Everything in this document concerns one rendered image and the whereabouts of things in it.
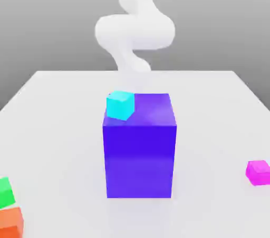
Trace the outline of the large purple box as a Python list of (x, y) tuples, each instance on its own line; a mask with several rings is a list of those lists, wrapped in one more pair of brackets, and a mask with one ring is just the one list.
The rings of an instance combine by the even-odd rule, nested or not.
[(169, 94), (135, 94), (126, 120), (104, 116), (108, 198), (170, 198), (177, 123)]

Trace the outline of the small green cube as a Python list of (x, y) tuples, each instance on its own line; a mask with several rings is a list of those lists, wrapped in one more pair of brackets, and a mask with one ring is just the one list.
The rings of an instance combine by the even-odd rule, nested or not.
[(0, 178), (0, 209), (15, 203), (14, 194), (8, 177)]

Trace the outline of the small magenta cube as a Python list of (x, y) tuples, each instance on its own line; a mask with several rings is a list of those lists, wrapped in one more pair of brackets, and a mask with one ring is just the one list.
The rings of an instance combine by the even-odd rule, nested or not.
[(270, 166), (265, 160), (249, 161), (246, 176), (254, 185), (270, 185)]

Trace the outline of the small cyan cube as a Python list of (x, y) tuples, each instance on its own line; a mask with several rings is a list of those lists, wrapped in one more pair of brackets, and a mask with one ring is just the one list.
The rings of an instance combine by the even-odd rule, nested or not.
[(106, 113), (110, 118), (126, 121), (135, 110), (134, 93), (113, 91), (107, 96)]

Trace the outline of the large orange box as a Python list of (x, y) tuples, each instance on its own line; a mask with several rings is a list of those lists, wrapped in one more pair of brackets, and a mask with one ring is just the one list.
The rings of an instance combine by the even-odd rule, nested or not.
[(0, 210), (0, 238), (23, 238), (24, 220), (21, 209)]

